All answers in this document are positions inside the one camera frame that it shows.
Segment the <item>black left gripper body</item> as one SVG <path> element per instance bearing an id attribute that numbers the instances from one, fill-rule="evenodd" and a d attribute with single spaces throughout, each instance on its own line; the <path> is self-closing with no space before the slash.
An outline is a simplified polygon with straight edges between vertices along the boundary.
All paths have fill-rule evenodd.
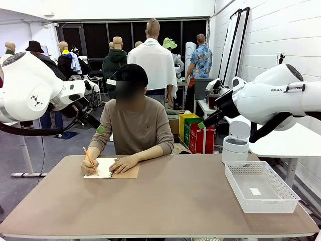
<path id="1" fill-rule="evenodd" d="M 72 106 L 78 110 L 78 118 L 81 118 L 85 114 L 88 105 L 89 100 L 87 98 L 80 98 L 72 103 Z"/>

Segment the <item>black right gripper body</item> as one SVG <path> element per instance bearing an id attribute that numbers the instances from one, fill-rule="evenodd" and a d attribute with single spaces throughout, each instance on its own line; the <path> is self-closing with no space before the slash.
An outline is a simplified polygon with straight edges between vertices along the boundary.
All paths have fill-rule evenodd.
<path id="1" fill-rule="evenodd" d="M 215 104 L 218 107 L 218 119 L 223 119 L 224 117 L 235 118 L 240 115 L 240 112 L 233 101 L 232 90 L 229 90 L 217 98 Z"/>

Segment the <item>person's left hand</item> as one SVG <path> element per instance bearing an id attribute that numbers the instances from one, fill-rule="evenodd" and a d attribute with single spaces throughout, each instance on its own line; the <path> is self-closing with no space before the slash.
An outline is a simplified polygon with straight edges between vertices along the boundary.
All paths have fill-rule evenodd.
<path id="1" fill-rule="evenodd" d="M 117 158 L 109 167 L 109 171 L 115 174 L 124 173 L 127 170 L 133 168 L 138 162 L 139 159 L 135 155 Z"/>

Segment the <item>person's right hand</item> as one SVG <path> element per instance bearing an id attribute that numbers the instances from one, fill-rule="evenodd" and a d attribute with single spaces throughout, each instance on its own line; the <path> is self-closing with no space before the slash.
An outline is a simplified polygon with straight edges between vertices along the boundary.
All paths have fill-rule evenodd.
<path id="1" fill-rule="evenodd" d="M 94 159 L 90 161 L 87 157 L 81 163 L 81 171 L 84 175 L 93 175 L 97 171 L 99 163 Z"/>

